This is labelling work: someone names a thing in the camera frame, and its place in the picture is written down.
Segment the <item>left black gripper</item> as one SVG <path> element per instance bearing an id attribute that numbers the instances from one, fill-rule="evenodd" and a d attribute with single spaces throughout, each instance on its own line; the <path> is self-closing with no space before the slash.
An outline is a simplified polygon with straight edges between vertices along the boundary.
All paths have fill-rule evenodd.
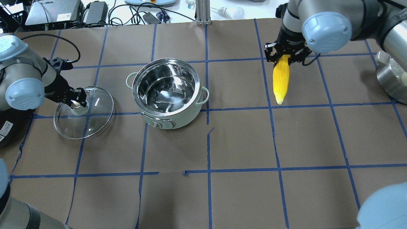
<path id="1" fill-rule="evenodd" d="M 84 88 L 70 87 L 67 80 L 60 74 L 61 71 L 73 69 L 73 64 L 68 59 L 51 58 L 47 60 L 43 71 L 43 85 L 45 86 L 45 97 L 55 103 L 66 103 L 71 108 L 87 106 L 87 95 Z"/>

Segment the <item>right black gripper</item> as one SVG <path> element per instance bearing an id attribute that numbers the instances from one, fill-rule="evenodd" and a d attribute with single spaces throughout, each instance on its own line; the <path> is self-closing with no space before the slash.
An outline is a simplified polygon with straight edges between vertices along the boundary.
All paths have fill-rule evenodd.
<path id="1" fill-rule="evenodd" d="M 301 32 L 280 29 L 276 41 L 266 43 L 266 61 L 277 64 L 284 55 L 288 55 L 289 64 L 304 62 L 312 52 L 305 43 Z"/>

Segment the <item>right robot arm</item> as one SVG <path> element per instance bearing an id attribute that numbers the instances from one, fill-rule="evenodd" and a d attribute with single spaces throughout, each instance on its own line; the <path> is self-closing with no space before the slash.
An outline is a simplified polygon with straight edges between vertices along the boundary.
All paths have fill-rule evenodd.
<path id="1" fill-rule="evenodd" d="M 276 9 L 279 36 L 265 44 L 266 60 L 301 62 L 312 52 L 326 54 L 349 41 L 374 39 L 400 65 L 406 61 L 405 0 L 290 0 Z"/>

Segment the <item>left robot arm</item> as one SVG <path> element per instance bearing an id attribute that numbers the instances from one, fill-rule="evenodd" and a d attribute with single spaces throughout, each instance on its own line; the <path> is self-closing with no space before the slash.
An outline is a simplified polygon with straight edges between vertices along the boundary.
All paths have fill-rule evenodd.
<path id="1" fill-rule="evenodd" d="M 73 61 L 40 57 L 20 38 L 4 35 L 0 39 L 0 110 L 34 110 L 45 99 L 64 103 L 71 109 L 86 107 L 86 93 L 70 87 L 61 71 L 73 68 Z"/>

